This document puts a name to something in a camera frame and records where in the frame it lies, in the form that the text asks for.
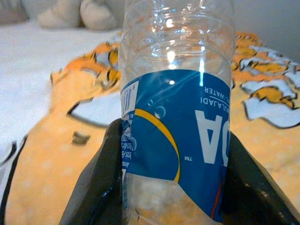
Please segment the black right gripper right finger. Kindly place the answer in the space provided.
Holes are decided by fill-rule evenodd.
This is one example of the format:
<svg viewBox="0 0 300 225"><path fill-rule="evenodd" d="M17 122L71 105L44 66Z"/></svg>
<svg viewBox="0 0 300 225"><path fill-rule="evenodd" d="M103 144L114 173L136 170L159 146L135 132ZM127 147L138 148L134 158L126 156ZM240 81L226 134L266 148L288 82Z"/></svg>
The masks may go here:
<svg viewBox="0 0 300 225"><path fill-rule="evenodd" d="M235 134L230 134L221 211L224 225L300 223L299 212Z"/></svg>

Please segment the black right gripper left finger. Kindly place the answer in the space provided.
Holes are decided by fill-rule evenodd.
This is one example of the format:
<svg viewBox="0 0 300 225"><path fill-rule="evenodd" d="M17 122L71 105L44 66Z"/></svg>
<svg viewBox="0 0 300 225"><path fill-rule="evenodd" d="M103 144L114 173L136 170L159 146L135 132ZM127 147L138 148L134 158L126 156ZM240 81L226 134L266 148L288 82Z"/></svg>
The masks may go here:
<svg viewBox="0 0 300 225"><path fill-rule="evenodd" d="M122 223L121 119L107 128L99 150L81 172L61 225Z"/></svg>

